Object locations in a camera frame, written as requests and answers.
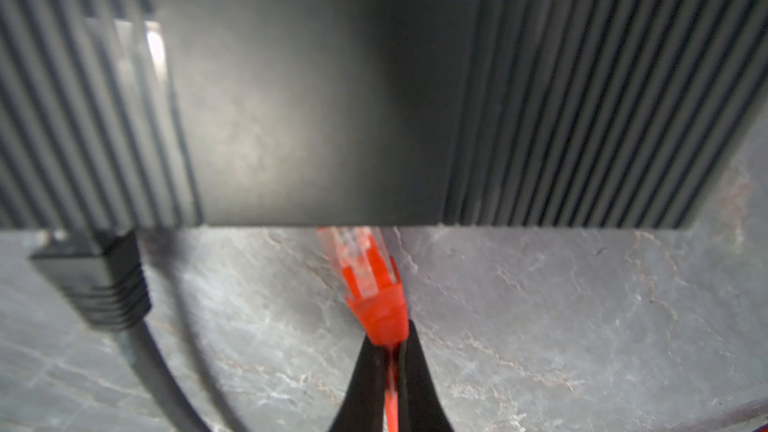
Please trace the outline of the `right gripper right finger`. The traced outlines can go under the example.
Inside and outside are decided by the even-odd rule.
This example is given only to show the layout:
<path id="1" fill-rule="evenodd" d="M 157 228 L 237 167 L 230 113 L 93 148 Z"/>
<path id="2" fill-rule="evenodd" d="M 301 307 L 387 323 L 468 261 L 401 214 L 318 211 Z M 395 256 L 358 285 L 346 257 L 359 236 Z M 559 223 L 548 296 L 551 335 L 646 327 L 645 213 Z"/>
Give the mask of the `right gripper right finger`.
<path id="1" fill-rule="evenodd" d="M 399 348 L 397 367 L 399 431 L 453 432 L 412 320 L 409 321 L 408 338 Z"/>

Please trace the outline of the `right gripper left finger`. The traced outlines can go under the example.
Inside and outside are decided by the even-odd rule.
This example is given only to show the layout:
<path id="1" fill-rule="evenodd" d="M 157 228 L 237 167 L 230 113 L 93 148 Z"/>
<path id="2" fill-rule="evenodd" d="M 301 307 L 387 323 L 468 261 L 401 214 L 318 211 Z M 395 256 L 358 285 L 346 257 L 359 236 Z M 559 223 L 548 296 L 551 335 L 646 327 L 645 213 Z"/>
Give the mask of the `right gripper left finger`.
<path id="1" fill-rule="evenodd" d="M 365 337 L 346 394 L 329 432 L 381 432 L 384 425 L 386 352 Z"/>

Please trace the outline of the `black ribbed network switch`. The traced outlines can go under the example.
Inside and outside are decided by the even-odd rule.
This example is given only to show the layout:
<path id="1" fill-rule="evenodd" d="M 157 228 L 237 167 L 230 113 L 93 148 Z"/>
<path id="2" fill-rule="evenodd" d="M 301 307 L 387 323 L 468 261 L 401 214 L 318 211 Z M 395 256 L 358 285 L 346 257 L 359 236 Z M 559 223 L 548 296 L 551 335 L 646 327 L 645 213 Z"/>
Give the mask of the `black ribbed network switch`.
<path id="1" fill-rule="evenodd" d="M 688 226 L 767 0 L 1 0 L 1 226 Z"/>

